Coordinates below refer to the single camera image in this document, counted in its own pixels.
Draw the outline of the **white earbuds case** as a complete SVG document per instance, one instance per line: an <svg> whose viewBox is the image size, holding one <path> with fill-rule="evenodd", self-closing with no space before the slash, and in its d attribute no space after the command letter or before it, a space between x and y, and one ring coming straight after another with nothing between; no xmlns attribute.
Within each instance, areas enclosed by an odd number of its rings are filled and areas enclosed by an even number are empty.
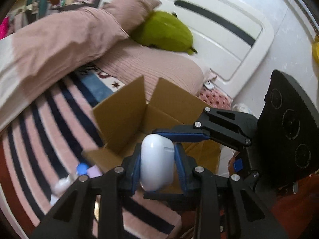
<svg viewBox="0 0 319 239"><path fill-rule="evenodd" d="M175 147L158 134L149 134L141 144L140 183L146 192L155 192L174 180Z"/></svg>

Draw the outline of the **flat white box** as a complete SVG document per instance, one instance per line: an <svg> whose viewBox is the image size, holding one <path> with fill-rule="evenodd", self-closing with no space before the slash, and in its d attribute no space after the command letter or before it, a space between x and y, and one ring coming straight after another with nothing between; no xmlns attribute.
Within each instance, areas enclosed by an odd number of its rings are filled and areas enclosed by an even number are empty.
<svg viewBox="0 0 319 239"><path fill-rule="evenodd" d="M60 199L60 196L55 195L55 194L51 194L50 205L54 206L59 199Z"/></svg>

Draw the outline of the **white spray bottle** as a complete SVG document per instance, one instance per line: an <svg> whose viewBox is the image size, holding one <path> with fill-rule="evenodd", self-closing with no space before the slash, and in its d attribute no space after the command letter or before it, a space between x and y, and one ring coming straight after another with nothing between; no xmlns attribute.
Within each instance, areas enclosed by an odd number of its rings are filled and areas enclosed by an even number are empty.
<svg viewBox="0 0 319 239"><path fill-rule="evenodd" d="M63 179L60 179L51 187L52 194L61 197L67 191L67 189L73 184L73 182L74 178L72 177L72 175L68 175Z"/></svg>

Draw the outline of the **purple rectangular case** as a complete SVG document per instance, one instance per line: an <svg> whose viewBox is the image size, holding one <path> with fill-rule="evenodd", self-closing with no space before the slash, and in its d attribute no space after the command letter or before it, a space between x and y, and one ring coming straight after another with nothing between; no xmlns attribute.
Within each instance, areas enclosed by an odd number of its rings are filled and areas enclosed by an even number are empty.
<svg viewBox="0 0 319 239"><path fill-rule="evenodd" d="M100 171L97 165L91 166L87 169L87 176L91 179L102 176L103 173Z"/></svg>

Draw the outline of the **brown cardboard box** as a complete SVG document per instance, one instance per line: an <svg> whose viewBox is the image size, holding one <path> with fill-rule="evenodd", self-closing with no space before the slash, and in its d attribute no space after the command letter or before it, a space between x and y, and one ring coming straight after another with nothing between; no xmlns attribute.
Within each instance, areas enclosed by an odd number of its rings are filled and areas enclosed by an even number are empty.
<svg viewBox="0 0 319 239"><path fill-rule="evenodd" d="M207 106L189 92L161 78L146 99L139 77L93 108L103 144L82 155L106 173L131 156L136 145L157 128L192 125Z"/></svg>

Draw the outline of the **striped fleece blanket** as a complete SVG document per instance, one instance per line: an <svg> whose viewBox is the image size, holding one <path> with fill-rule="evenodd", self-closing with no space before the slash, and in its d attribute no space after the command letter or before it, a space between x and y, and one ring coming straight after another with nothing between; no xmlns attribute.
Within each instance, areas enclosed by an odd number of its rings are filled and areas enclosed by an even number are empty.
<svg viewBox="0 0 319 239"><path fill-rule="evenodd" d="M72 178L83 151L104 145L92 109L127 81L84 66L57 81L1 135L1 210L28 238L52 206L53 187Z"/></svg>

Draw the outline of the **green plush toy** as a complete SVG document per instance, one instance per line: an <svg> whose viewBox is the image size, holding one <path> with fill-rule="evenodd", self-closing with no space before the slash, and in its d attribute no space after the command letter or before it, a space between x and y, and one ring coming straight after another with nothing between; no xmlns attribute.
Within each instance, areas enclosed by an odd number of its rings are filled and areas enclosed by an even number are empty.
<svg viewBox="0 0 319 239"><path fill-rule="evenodd" d="M176 14L165 11L152 11L145 22L130 35L136 43L149 48L172 52L196 54L194 38L189 28Z"/></svg>

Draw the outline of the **white bed headboard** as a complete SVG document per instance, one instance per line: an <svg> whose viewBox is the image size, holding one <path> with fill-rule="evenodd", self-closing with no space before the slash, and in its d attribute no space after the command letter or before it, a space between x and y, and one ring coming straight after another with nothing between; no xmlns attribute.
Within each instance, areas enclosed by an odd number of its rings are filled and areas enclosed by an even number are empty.
<svg viewBox="0 0 319 239"><path fill-rule="evenodd" d="M100 5L111 0L100 0ZM215 74L213 84L235 98L267 54L274 30L242 0L160 0L192 32L196 57Z"/></svg>

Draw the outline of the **pink striped pillow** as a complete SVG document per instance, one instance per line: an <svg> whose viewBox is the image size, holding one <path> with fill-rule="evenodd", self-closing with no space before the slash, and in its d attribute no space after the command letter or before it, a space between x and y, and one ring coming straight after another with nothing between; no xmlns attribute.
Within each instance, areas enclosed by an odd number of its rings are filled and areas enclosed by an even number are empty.
<svg viewBox="0 0 319 239"><path fill-rule="evenodd" d="M130 35L159 5L160 0L111 0L102 8L112 14L122 29Z"/></svg>

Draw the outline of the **folded pink grey quilt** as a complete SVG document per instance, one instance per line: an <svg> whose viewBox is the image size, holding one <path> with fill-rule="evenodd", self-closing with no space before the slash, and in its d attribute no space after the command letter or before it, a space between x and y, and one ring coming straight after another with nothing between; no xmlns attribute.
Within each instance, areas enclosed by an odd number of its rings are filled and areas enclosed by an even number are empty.
<svg viewBox="0 0 319 239"><path fill-rule="evenodd" d="M114 16L83 7L44 17L1 40L1 129L45 90L128 38Z"/></svg>

